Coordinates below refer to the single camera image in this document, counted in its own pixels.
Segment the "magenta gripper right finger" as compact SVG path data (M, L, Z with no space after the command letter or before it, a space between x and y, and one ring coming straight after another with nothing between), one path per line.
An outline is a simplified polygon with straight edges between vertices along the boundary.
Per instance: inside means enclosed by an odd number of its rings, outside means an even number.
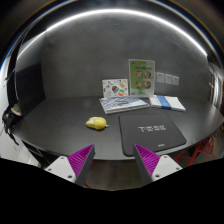
M182 169L168 155L159 156L137 144L134 145L133 154L144 184L152 183Z

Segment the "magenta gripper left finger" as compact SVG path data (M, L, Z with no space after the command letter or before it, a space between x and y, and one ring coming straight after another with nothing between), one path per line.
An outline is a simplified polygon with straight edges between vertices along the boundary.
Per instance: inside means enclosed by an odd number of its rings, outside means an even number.
M68 157L58 157L46 168L46 171L69 182L83 186L94 156L94 145L89 145Z

